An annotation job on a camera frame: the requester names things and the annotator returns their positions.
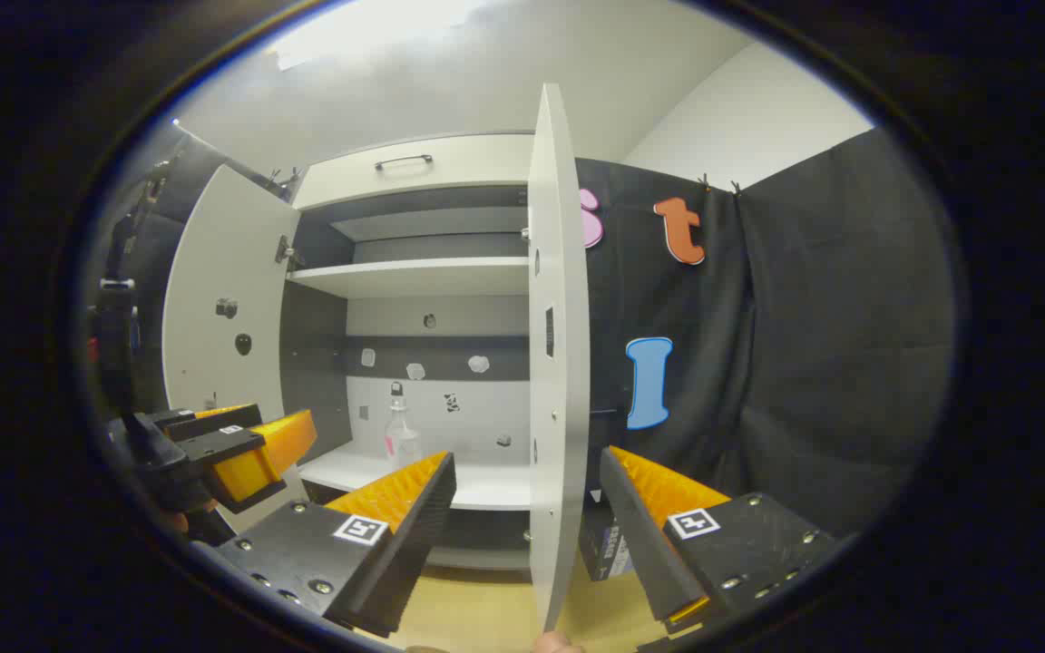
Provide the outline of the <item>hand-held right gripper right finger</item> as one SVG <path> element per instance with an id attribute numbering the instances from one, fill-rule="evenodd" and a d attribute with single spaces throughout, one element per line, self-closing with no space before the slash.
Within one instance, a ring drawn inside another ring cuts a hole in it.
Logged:
<path id="1" fill-rule="evenodd" d="M 667 629 L 746 619 L 841 550 L 767 493 L 726 496 L 616 446 L 601 452 L 599 480 L 651 615 Z"/>

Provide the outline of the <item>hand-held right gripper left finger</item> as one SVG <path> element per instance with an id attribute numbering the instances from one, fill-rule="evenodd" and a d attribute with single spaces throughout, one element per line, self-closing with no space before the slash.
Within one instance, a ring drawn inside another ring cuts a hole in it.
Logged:
<path id="1" fill-rule="evenodd" d="M 456 492 L 438 452 L 328 504 L 291 502 L 214 550 L 272 602 L 380 637 L 398 630 Z"/>

